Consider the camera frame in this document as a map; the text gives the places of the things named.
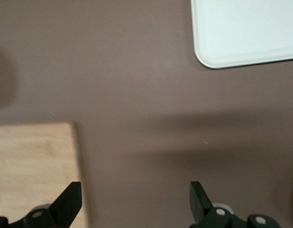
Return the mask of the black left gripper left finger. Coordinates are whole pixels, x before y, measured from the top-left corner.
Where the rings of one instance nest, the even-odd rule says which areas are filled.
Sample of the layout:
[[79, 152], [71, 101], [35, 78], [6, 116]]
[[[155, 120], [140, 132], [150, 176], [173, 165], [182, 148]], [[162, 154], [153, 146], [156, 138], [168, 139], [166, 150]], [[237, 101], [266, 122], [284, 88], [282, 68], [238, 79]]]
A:
[[81, 182], [70, 183], [47, 209], [35, 209], [9, 228], [68, 228], [82, 207]]

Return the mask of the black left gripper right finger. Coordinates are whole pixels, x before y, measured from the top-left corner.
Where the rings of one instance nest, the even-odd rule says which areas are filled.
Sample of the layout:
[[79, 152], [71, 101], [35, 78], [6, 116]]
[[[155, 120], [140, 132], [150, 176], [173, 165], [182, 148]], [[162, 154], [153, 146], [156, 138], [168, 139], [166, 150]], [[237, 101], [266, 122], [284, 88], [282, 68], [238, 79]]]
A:
[[232, 215], [221, 207], [214, 207], [200, 182], [192, 181], [189, 205], [195, 223], [192, 228], [231, 228]]

